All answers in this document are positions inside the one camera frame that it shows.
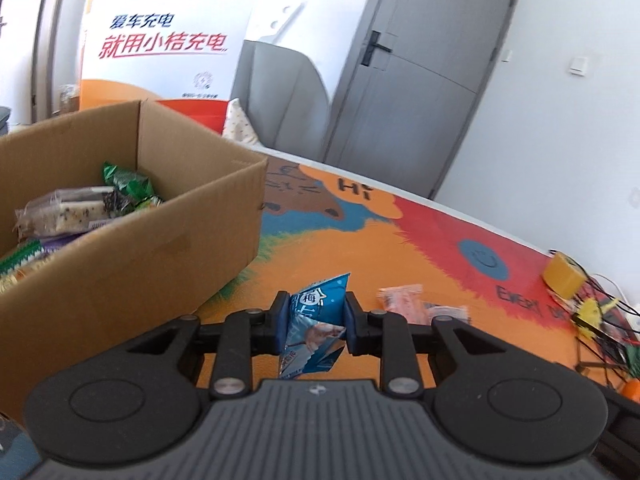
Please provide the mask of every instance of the cable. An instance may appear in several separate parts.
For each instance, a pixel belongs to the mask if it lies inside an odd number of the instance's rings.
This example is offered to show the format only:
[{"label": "cable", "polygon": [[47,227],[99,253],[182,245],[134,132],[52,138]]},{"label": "cable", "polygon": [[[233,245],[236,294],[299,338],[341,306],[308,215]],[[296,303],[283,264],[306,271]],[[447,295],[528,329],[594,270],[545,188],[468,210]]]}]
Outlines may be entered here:
[{"label": "cable", "polygon": [[604,380],[607,383],[607,388],[612,388],[613,384],[611,384],[611,381],[609,381],[609,374],[607,373],[607,362],[605,360],[605,358],[602,358],[602,363],[604,364]]},{"label": "cable", "polygon": [[611,278],[608,278],[607,276],[604,276],[602,274],[592,274],[592,276],[598,276],[603,280],[607,280],[611,285],[613,285],[616,288],[616,290],[618,291],[618,294],[620,295],[620,298],[622,298],[626,304],[629,303],[628,299],[625,296],[625,293],[622,292],[622,289],[620,288],[620,286],[616,282],[614,282]]},{"label": "cable", "polygon": [[[549,254],[556,254],[559,251],[555,250],[555,249],[551,249],[549,250]],[[627,314],[631,314],[633,316],[640,316],[640,313],[634,309],[632,306],[630,306],[628,304],[628,302],[626,301],[626,298],[616,298],[615,296],[612,296],[611,294],[609,294],[606,290],[604,290],[602,288],[602,286],[598,283],[597,280],[595,280],[594,278],[592,278],[592,274],[589,274],[587,272],[587,270],[581,266],[581,264],[579,264],[578,262],[576,262],[573,258],[568,257],[583,273],[584,275],[587,277],[587,283],[589,283],[589,286],[591,287],[591,290],[593,291],[593,297],[596,300],[596,304],[598,305],[598,309],[600,310],[600,319],[602,320],[602,322],[607,323],[608,325],[611,325],[615,328],[618,328],[620,330],[623,330],[624,332],[632,332],[634,334],[638,334],[640,335],[640,331],[639,330],[634,330],[633,328],[631,328],[631,326],[629,326],[629,328],[625,327],[625,326],[620,326],[616,323],[613,323],[611,321],[609,321],[608,319],[604,319],[604,316],[602,315],[602,308],[600,306],[600,304],[598,303],[598,298],[597,298],[597,294],[596,291],[603,294],[604,296],[606,296],[607,298],[609,298],[610,300],[618,300],[618,304],[616,305],[622,312],[626,312]],[[593,276],[600,276],[601,278],[604,278],[605,280],[610,281],[611,283],[613,283],[617,290],[620,291],[620,294],[623,296],[622,291],[620,290],[619,286],[617,283],[613,282],[613,280],[610,280],[609,278],[607,278],[606,276],[603,276],[601,274],[593,274]]]}]

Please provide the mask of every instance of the blue candy wrapper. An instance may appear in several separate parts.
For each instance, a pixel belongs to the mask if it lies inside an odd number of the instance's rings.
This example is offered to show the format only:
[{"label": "blue candy wrapper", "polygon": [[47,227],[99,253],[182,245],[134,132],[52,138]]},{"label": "blue candy wrapper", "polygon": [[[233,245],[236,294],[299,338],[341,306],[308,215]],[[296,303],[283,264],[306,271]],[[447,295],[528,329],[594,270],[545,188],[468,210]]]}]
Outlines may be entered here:
[{"label": "blue candy wrapper", "polygon": [[340,357],[348,277],[344,274],[313,283],[291,297],[280,378],[328,371]]}]

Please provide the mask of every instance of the white wall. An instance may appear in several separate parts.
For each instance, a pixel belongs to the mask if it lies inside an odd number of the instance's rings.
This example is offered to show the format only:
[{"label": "white wall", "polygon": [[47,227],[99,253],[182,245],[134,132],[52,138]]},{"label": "white wall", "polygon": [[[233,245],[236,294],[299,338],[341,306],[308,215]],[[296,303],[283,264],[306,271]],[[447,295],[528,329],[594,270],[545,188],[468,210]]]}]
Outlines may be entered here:
[{"label": "white wall", "polygon": [[12,109],[9,124],[31,124],[31,66],[40,1],[2,0],[6,25],[0,36],[0,105]]},{"label": "white wall", "polygon": [[62,0],[51,73],[52,110],[60,110],[60,87],[79,80],[79,41],[85,0]]},{"label": "white wall", "polygon": [[640,0],[519,0],[504,48],[436,200],[640,301]]},{"label": "white wall", "polygon": [[296,3],[302,10],[275,44],[311,59],[332,98],[367,0],[258,0],[248,37],[257,39],[252,34],[258,28],[268,34],[268,25],[279,17],[274,11]]}]

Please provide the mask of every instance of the gray door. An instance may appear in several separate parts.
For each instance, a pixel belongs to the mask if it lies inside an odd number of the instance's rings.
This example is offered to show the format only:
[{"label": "gray door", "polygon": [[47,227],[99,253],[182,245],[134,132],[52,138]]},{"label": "gray door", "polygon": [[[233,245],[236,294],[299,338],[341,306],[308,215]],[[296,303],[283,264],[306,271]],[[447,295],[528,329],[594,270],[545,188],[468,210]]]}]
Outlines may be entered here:
[{"label": "gray door", "polygon": [[429,196],[465,129],[513,1],[380,0],[372,34],[380,33],[377,44],[386,50],[376,48],[370,66],[358,65],[327,163]]}]

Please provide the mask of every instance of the candy wrapper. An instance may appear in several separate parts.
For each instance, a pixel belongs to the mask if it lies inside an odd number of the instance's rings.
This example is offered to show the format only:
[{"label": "candy wrapper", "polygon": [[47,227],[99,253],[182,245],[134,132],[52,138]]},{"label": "candy wrapper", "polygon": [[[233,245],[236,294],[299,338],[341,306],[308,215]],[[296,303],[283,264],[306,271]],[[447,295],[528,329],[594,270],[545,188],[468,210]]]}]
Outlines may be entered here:
[{"label": "candy wrapper", "polygon": [[431,322],[438,316],[449,316],[454,319],[471,324],[471,318],[469,317],[469,311],[466,306],[443,306],[433,303],[425,303],[424,309],[427,314],[427,325],[431,325]]},{"label": "candy wrapper", "polygon": [[125,170],[105,162],[102,167],[102,177],[107,186],[113,186],[122,194],[130,197],[135,205],[155,195],[148,177],[135,171]]},{"label": "candy wrapper", "polygon": [[18,238],[79,234],[133,211],[130,200],[113,187],[59,189],[31,200],[15,212]]},{"label": "candy wrapper", "polygon": [[140,211],[141,209],[152,209],[161,205],[162,200],[159,196],[153,195],[143,200],[136,206],[136,211]]},{"label": "candy wrapper", "polygon": [[376,294],[388,312],[404,316],[408,323],[427,324],[427,314],[420,299],[422,285],[403,285],[381,288]]},{"label": "candy wrapper", "polygon": [[291,297],[280,378],[330,370],[344,348],[348,274],[317,282]]}]

